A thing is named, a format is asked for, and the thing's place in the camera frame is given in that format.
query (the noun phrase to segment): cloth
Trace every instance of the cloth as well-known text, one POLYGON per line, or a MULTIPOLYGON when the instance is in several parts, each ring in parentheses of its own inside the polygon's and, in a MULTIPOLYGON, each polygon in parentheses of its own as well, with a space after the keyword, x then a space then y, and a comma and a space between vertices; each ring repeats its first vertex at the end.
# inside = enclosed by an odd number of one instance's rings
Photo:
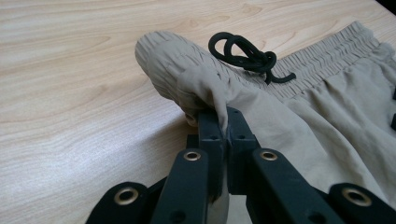
POLYGON ((165 31, 144 35, 135 55, 190 125, 213 107, 225 131, 226 106, 237 108, 262 147, 282 152, 312 186, 354 183, 396 208, 394 50, 359 22, 278 60, 275 76, 297 76, 285 84, 267 85, 165 31))

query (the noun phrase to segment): black drawstring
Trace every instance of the black drawstring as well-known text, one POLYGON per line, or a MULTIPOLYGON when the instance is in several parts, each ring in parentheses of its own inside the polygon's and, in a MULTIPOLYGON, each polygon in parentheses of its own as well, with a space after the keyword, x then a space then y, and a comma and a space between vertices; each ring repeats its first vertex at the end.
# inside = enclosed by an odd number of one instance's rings
POLYGON ((271 72, 271 69, 275 66, 276 55, 272 51, 261 52, 248 40, 246 40, 241 35, 232 35, 226 32, 220 32, 215 34, 209 40, 209 51, 217 59, 224 61, 225 63, 232 64, 237 67, 243 67, 245 70, 256 72, 260 74, 266 74, 267 78, 265 83, 269 85, 271 81, 275 83, 285 83, 296 78, 294 73, 286 77, 275 77, 271 72), (220 54, 215 45, 220 41, 226 39, 224 45, 224 55, 220 54), (238 46, 247 57, 234 56, 231 53, 231 48, 233 45, 238 46))

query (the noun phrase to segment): khaki pants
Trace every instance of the khaki pants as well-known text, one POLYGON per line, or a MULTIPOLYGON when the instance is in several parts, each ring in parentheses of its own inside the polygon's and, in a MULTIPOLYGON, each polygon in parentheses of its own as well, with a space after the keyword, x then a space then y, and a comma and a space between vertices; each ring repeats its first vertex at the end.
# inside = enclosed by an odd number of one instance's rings
POLYGON ((297 78, 266 85, 175 34, 147 34, 136 45, 154 87, 183 109, 189 124, 210 106, 225 131, 225 106, 235 107, 262 147, 281 151, 312 186, 327 192, 332 184, 354 183, 396 208, 393 55, 354 22, 279 60, 274 75, 297 78))

